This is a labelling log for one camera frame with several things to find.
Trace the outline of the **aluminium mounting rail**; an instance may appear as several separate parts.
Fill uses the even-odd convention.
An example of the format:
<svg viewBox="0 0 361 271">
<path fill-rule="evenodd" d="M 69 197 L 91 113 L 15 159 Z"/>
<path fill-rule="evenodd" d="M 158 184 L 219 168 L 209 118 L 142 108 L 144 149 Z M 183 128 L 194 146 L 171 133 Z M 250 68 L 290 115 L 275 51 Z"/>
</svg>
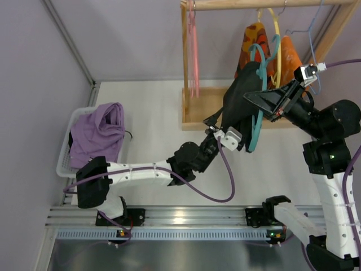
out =
<svg viewBox="0 0 361 271">
<path fill-rule="evenodd" d="M 125 225 L 148 228 L 244 228 L 257 216 L 251 206 L 129 206 Z M 108 225 L 95 209 L 52 207 L 46 226 L 94 228 Z"/>
</svg>

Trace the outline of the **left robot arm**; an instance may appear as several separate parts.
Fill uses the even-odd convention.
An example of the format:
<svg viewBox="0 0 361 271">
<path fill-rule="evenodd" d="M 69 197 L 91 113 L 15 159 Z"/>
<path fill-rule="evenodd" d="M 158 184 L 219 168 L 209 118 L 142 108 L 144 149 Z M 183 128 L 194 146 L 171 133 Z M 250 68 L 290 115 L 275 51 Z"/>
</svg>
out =
<svg viewBox="0 0 361 271">
<path fill-rule="evenodd" d="M 103 156 L 91 159 L 76 174 L 77 206 L 95 208 L 108 218 L 127 217 L 121 189 L 140 185 L 180 186 L 193 181 L 195 173 L 204 172 L 219 153 L 214 136 L 221 111 L 206 118 L 206 138 L 197 145 L 186 142 L 174 155 L 153 164 L 119 164 Z"/>
</svg>

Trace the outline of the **wooden clothes rack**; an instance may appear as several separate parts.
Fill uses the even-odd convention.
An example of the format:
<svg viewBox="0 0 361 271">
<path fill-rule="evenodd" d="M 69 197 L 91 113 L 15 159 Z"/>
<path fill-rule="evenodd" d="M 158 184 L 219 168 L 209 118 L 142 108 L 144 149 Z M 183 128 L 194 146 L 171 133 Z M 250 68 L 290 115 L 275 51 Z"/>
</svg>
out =
<svg viewBox="0 0 361 271">
<path fill-rule="evenodd" d="M 264 0 L 230 0 L 230 1 L 198 1 L 195 3 L 196 11 L 210 10 L 241 10 L 241 9 L 261 9 L 285 7 L 304 7 L 316 6 L 320 1 L 264 1 Z M 322 62 L 332 46 L 342 33 L 344 27 L 355 14 L 360 6 L 360 1 L 324 1 L 325 5 L 334 5 L 338 9 L 331 17 L 324 33 L 316 45 L 316 62 Z M 182 89 L 182 130 L 196 131 L 203 130 L 206 125 L 202 123 L 204 119 L 211 116 L 223 103 L 223 95 L 228 87 L 226 86 L 204 86 L 200 88 L 200 97 L 191 97 L 190 81 L 190 63 L 197 59 L 196 53 L 191 53 L 191 40 L 194 38 L 195 31 L 188 30 L 187 14 L 191 11 L 189 1 L 180 2 L 181 21 L 182 21 L 182 42 L 183 42 L 183 73 L 184 88 Z"/>
</svg>

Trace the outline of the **purple trousers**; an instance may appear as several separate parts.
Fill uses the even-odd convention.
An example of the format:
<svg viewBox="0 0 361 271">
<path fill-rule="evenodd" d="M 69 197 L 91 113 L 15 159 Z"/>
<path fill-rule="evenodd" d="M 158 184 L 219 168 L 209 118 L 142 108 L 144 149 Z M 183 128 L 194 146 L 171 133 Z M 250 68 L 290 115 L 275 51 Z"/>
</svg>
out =
<svg viewBox="0 0 361 271">
<path fill-rule="evenodd" d="M 125 132 L 124 108 L 119 102 L 101 104 L 81 115 L 70 129 L 70 166 L 80 169 L 98 156 L 116 162 Z"/>
</svg>

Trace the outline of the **bright orange trousers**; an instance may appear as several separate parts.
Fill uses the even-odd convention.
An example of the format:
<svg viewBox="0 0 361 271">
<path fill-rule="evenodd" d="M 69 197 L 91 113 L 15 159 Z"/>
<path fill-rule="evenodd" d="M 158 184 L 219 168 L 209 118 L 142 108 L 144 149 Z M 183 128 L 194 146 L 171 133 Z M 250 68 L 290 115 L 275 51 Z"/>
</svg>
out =
<svg viewBox="0 0 361 271">
<path fill-rule="evenodd" d="M 302 62 L 296 52 L 294 44 L 290 37 L 284 36 L 280 40 L 281 47 L 281 76 L 280 76 L 280 86 L 286 85 L 292 79 L 294 79 L 294 71 L 302 66 Z M 276 82 L 276 72 L 278 70 L 277 58 L 270 61 L 268 64 L 268 88 L 275 88 L 275 84 L 272 82 Z"/>
</svg>

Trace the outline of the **orange patterned trousers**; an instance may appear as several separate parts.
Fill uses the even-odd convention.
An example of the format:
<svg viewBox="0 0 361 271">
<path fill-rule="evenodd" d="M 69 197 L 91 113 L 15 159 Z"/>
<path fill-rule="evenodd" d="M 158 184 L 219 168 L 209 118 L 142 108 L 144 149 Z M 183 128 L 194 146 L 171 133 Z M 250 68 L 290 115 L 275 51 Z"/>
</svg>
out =
<svg viewBox="0 0 361 271">
<path fill-rule="evenodd" d="M 253 23 L 245 28 L 239 61 L 237 63 L 234 78 L 238 77 L 239 72 L 241 72 L 241 70 L 249 62 L 261 62 L 261 53 L 257 47 L 253 46 L 255 44 L 257 44 L 262 49 L 265 60 L 269 60 L 271 58 L 271 51 L 268 37 L 265 26 L 260 22 Z"/>
</svg>

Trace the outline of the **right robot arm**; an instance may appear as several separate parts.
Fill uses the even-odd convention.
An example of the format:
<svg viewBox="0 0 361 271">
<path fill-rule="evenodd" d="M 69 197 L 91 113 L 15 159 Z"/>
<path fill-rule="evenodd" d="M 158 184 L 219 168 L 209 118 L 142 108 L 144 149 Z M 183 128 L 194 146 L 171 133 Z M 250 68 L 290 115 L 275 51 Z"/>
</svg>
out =
<svg viewBox="0 0 361 271">
<path fill-rule="evenodd" d="M 270 121 L 289 120 L 312 137 L 303 145 L 303 157 L 316 184 L 325 228 L 317 227 L 286 196 L 263 202 L 270 222 L 285 225 L 302 243 L 316 270 L 360 268 L 360 221 L 352 194 L 354 158 L 346 138 L 360 132 L 360 108 L 343 99 L 317 110 L 303 99 L 296 80 L 274 90 L 246 93 L 247 102 Z"/>
</svg>

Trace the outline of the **yellow plastic hanger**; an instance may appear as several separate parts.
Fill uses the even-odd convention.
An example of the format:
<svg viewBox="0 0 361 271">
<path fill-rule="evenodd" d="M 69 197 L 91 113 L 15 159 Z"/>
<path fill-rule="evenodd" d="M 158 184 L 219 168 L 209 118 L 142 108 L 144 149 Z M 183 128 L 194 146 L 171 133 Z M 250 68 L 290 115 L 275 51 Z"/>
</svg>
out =
<svg viewBox="0 0 361 271">
<path fill-rule="evenodd" d="M 252 50 L 251 60 L 255 60 L 257 54 L 259 54 L 260 65 L 257 71 L 260 79 L 262 80 L 262 91 L 265 91 L 269 86 L 279 87 L 281 81 L 281 42 L 280 42 L 280 29 L 278 23 L 278 16 L 275 15 L 272 8 L 267 8 L 270 15 L 272 16 L 275 35 L 272 38 L 275 48 L 270 56 L 267 56 L 267 52 L 259 43 L 256 43 L 256 47 Z"/>
</svg>

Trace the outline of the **white plastic basket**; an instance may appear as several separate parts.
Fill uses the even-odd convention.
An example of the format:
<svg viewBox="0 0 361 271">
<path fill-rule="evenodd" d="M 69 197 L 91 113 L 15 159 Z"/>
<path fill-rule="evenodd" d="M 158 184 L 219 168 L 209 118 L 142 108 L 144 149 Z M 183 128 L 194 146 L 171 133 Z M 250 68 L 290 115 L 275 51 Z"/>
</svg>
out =
<svg viewBox="0 0 361 271">
<path fill-rule="evenodd" d="M 69 120 L 67 130 L 65 132 L 64 140 L 61 146 L 58 163 L 56 166 L 56 173 L 59 177 L 64 178 L 75 178 L 77 169 L 74 169 L 70 165 L 70 155 L 69 150 L 70 147 L 68 146 L 68 135 L 70 132 L 71 127 L 77 122 L 78 118 L 82 115 L 92 113 L 95 111 L 96 107 L 84 107 L 76 109 Z M 129 150 L 131 141 L 123 141 L 122 147 L 120 149 L 118 155 L 118 163 L 127 163 L 127 153 Z"/>
</svg>

